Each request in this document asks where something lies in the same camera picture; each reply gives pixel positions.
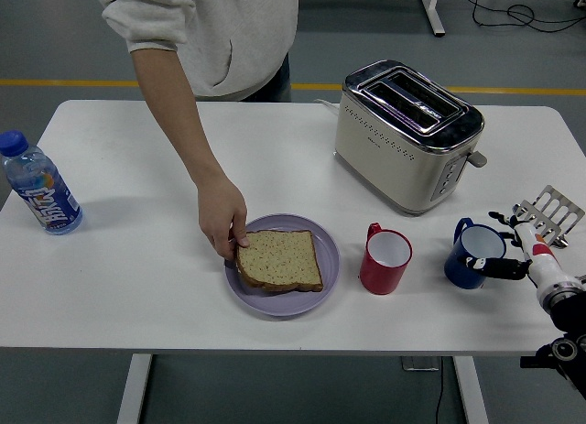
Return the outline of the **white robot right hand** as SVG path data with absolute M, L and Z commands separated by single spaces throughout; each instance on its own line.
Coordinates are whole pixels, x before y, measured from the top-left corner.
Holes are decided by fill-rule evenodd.
M 502 233 L 499 239 L 510 238 L 511 245 L 518 246 L 524 252 L 524 260 L 473 254 L 463 246 L 461 253 L 456 255 L 456 263 L 482 277 L 504 280 L 522 280 L 529 277 L 538 291 L 552 292 L 554 288 L 579 288 L 577 278 L 565 273 L 536 229 L 530 222 L 519 221 L 515 216 L 506 218 L 498 212 L 489 212 L 491 218 L 513 228 L 514 233 Z

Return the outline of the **person's right hand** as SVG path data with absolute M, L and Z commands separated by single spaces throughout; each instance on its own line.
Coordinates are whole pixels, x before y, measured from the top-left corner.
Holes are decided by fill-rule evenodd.
M 249 246 L 242 193 L 224 174 L 206 179 L 197 189 L 201 231 L 220 257 L 234 261 L 236 247 Z

